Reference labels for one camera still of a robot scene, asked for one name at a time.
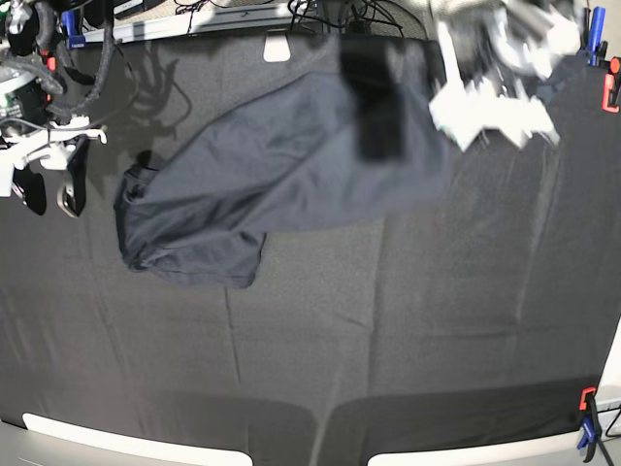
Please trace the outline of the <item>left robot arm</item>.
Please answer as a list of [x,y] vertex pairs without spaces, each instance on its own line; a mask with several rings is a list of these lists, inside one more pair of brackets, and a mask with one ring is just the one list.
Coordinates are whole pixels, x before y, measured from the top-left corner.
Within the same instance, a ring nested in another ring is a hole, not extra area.
[[572,1],[501,1],[436,23],[445,82],[429,103],[436,128],[460,150],[486,130],[522,148],[536,134],[560,136],[534,86],[546,83],[581,46]]

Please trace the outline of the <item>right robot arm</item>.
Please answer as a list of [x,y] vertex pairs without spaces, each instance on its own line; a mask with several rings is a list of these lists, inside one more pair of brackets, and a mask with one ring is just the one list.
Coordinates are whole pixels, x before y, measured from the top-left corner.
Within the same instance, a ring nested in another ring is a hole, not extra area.
[[[72,51],[85,45],[84,24],[103,40],[95,74],[82,73]],[[34,214],[47,191],[34,163],[58,172],[56,202],[69,217],[86,202],[86,166],[93,141],[106,143],[102,119],[87,115],[103,92],[117,44],[111,1],[4,1],[1,4],[1,195],[16,196]]]

